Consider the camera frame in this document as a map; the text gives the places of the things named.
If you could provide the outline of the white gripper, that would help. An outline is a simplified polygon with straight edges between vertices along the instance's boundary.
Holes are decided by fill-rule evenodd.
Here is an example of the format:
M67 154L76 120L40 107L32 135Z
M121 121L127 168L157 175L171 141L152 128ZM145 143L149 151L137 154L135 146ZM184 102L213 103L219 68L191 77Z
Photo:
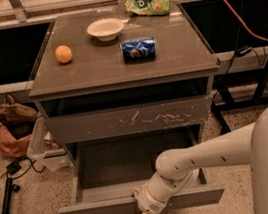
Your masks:
M181 180L167 179L156 172L141 188L132 189L132 194L142 214L160 214L170 198L186 186L191 178L191 172L187 172Z

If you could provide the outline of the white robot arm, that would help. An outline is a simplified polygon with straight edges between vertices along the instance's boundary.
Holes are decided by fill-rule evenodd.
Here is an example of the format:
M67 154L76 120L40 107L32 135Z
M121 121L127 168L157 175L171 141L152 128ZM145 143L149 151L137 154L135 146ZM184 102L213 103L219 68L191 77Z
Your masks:
M161 213L194 170L238 164L251 166L254 214L268 214L268 108L253 124L191 148L161 153L154 175L133 192L141 214Z

